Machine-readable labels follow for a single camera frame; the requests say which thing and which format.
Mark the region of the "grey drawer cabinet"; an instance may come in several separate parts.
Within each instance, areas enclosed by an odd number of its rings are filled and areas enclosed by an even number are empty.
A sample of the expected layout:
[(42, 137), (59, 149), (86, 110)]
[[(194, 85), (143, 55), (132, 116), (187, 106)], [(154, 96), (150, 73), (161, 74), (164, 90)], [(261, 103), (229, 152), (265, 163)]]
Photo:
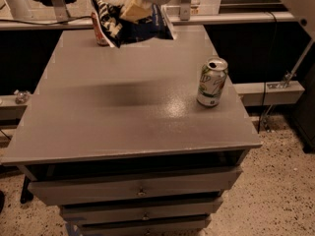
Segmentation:
[[(98, 46), (89, 30), (63, 32), (3, 163), (30, 183), (240, 166), (260, 140), (233, 85), (224, 86), (216, 107), (196, 99), (213, 54), (201, 27), (119, 48)], [(218, 198), (224, 191), (57, 207)]]

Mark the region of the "red coke can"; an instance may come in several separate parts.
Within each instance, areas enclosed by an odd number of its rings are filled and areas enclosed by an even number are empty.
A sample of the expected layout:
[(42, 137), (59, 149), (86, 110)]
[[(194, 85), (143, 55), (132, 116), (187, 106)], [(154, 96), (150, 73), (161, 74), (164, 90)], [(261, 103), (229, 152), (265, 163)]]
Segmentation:
[(93, 27), (94, 27), (94, 35), (95, 35), (96, 43), (100, 46), (107, 46), (108, 42), (106, 41), (101, 31), (101, 28), (97, 19), (97, 15), (95, 12), (92, 12), (91, 18), (92, 18)]

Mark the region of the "top grey drawer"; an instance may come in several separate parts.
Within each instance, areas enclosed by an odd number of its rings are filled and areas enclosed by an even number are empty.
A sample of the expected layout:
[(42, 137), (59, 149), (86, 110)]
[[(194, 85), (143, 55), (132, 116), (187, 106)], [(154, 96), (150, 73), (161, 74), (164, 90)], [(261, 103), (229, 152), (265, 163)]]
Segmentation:
[(236, 166), (32, 182), (29, 190), (48, 206), (77, 205), (229, 190), (241, 172)]

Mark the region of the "grey metal rail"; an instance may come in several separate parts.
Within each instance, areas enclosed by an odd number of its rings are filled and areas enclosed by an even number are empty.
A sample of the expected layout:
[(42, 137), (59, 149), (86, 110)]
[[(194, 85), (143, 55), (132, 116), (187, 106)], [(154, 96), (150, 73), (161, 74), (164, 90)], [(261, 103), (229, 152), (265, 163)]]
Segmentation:
[[(228, 25), (252, 24), (272, 22), (295, 22), (296, 18), (290, 12), (258, 12), (258, 13), (231, 13), (213, 16), (193, 15), (189, 21), (181, 21), (178, 16), (169, 16), (168, 19), (175, 26), (196, 25)], [(82, 16), (64, 23), (52, 21), (18, 21), (2, 19), (0, 30), (89, 30), (93, 27), (90, 16)]]

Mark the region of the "small crumpled clear object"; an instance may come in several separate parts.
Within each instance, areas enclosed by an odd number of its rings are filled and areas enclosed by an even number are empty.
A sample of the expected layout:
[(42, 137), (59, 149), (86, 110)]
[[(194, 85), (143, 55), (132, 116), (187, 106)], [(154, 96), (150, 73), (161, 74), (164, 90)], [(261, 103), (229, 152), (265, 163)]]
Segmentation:
[(15, 90), (14, 91), (14, 96), (15, 98), (15, 102), (17, 104), (24, 104), (26, 103), (30, 97), (31, 97), (31, 93), (28, 90)]

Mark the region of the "grey drawer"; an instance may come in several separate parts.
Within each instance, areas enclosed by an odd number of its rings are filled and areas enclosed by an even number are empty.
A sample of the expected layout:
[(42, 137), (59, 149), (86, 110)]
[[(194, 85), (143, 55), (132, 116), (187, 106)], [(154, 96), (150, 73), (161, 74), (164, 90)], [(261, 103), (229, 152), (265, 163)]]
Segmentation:
[(207, 215), (159, 218), (148, 221), (113, 222), (82, 225), (84, 236), (152, 236), (155, 233), (206, 228), (211, 219)]
[(77, 205), (229, 190), (241, 172), (236, 166), (32, 182), (29, 190), (48, 206)]
[(171, 218), (188, 215), (215, 213), (222, 204), (222, 198), (201, 197), (152, 201), (141, 204), (88, 206), (61, 209), (62, 217), (79, 225), (124, 221), (148, 221), (155, 218)]

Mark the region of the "middle grey drawer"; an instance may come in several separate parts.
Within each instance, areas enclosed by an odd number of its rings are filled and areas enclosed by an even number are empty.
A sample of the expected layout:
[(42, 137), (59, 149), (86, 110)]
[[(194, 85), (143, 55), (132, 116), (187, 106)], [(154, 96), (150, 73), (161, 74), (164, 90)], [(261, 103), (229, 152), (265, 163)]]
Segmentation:
[(152, 201), (141, 204), (88, 206), (61, 209), (62, 217), (79, 225), (124, 221), (148, 221), (155, 218), (171, 218), (188, 215), (215, 213), (222, 204), (222, 198), (201, 197)]

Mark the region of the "blue chip bag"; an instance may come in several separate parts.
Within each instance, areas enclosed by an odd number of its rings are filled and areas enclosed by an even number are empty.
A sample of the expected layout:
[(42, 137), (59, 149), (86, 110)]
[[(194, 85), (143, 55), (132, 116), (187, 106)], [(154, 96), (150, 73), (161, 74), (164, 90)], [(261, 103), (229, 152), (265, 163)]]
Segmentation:
[(119, 48), (121, 45), (142, 42), (151, 38), (174, 40), (172, 24), (158, 5), (152, 6), (152, 14), (135, 23), (122, 20), (122, 9), (102, 0), (91, 0), (107, 46)]

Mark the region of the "metal bracket upright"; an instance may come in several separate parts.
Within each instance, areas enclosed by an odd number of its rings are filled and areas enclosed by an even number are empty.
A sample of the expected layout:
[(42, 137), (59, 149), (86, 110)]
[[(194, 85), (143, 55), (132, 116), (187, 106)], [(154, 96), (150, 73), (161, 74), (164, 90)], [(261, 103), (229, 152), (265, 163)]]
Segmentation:
[(191, 0), (180, 0), (179, 17), (181, 21), (190, 19)]

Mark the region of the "green white 7up can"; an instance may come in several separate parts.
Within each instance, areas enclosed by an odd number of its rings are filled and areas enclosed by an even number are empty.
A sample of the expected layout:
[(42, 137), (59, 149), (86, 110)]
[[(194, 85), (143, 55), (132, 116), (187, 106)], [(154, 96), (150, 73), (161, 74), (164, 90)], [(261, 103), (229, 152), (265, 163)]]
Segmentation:
[(207, 60), (203, 65), (199, 80), (197, 100), (207, 107), (220, 103), (222, 90), (228, 75), (227, 62), (219, 57)]

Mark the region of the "bottom grey drawer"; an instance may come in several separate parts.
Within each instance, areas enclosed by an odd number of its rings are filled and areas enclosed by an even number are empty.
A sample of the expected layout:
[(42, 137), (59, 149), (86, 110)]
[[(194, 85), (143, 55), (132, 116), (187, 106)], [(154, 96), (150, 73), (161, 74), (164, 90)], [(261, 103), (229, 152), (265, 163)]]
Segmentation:
[(207, 215), (159, 218), (148, 221), (113, 222), (82, 225), (84, 236), (152, 236), (155, 233), (206, 228), (211, 219)]

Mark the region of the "white pipe top left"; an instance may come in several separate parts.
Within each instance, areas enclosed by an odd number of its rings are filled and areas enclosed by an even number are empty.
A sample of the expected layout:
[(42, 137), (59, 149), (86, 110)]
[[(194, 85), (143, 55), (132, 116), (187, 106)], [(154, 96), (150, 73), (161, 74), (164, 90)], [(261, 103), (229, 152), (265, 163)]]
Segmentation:
[(28, 0), (5, 0), (14, 20), (31, 20), (33, 17)]

